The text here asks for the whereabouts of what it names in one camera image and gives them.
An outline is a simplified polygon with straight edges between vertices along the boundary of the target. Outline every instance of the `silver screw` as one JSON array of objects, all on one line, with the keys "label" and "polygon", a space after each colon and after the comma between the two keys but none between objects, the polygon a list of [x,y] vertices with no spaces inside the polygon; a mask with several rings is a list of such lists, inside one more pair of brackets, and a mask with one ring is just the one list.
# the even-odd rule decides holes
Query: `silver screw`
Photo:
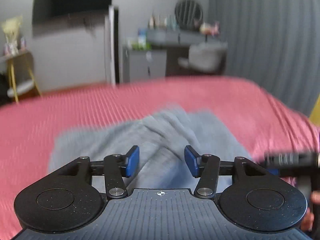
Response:
[{"label": "silver screw", "polygon": [[207,188],[207,187],[202,187],[202,188],[198,189],[197,192],[201,196],[210,196],[213,193],[212,189]]},{"label": "silver screw", "polygon": [[109,194],[112,196],[121,196],[124,194],[124,190],[122,188],[115,187],[109,190]]}]

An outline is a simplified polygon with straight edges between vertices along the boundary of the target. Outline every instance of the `gray cabinet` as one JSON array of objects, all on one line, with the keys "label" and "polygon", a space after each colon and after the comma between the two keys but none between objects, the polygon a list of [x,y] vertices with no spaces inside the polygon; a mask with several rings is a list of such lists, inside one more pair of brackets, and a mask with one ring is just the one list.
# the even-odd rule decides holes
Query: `gray cabinet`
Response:
[{"label": "gray cabinet", "polygon": [[124,48],[123,55],[124,82],[165,77],[166,50],[135,51]]}]

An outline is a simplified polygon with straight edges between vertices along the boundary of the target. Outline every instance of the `gold table leg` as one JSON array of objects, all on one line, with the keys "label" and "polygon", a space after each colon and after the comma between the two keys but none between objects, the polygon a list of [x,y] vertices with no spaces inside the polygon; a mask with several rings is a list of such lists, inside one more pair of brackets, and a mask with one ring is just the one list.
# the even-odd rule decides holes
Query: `gold table leg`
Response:
[{"label": "gold table leg", "polygon": [[24,55],[24,59],[25,59],[26,64],[27,64],[27,69],[28,69],[29,75],[30,75],[33,83],[35,84],[36,90],[38,91],[39,96],[42,96],[42,94],[41,94],[41,92],[40,92],[40,89],[39,89],[39,87],[38,87],[38,84],[36,83],[35,76],[34,76],[32,70],[31,70],[31,67],[30,67],[30,64],[29,64],[29,62],[28,62],[28,59],[27,59],[27,56],[26,56],[26,55]]},{"label": "gold table leg", "polygon": [[9,87],[12,87],[12,79],[11,79],[11,66],[10,66],[10,61],[7,61],[7,76],[8,76],[8,83]]},{"label": "gold table leg", "polygon": [[10,60],[10,76],[11,76],[11,81],[12,81],[14,100],[16,101],[16,103],[19,103],[18,94],[17,94],[17,87],[16,87],[16,78],[14,76],[13,59]]}]

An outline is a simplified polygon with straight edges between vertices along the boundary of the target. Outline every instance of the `crosshair marking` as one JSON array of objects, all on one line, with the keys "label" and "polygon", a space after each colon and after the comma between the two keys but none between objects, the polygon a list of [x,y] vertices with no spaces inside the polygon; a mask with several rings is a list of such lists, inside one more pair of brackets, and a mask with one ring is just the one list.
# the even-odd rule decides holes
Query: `crosshair marking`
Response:
[{"label": "crosshair marking", "polygon": [[163,191],[159,191],[158,193],[156,193],[157,195],[159,195],[160,197],[164,196],[164,194],[167,194],[167,193],[164,193]]}]

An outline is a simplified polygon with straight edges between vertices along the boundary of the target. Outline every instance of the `bottle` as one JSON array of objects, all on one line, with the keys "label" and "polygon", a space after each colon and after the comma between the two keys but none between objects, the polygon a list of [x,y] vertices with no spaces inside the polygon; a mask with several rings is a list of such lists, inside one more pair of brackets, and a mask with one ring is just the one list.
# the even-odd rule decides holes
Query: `bottle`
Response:
[{"label": "bottle", "polygon": [[175,17],[171,18],[171,27],[174,31],[178,29],[178,23],[177,23],[177,19]]},{"label": "bottle", "polygon": [[150,30],[153,30],[155,28],[155,17],[153,16],[153,13],[150,17],[149,23],[148,23],[148,28]]},{"label": "bottle", "polygon": [[156,28],[160,28],[160,15],[158,15],[155,25],[156,25]]},{"label": "bottle", "polygon": [[147,31],[145,29],[138,29],[138,44],[140,49],[146,49]]},{"label": "bottle", "polygon": [[170,28],[170,15],[164,19],[164,28]]},{"label": "bottle", "polygon": [[22,37],[20,40],[20,48],[21,48],[21,50],[25,50],[27,48],[27,42],[26,42],[25,37]]}]

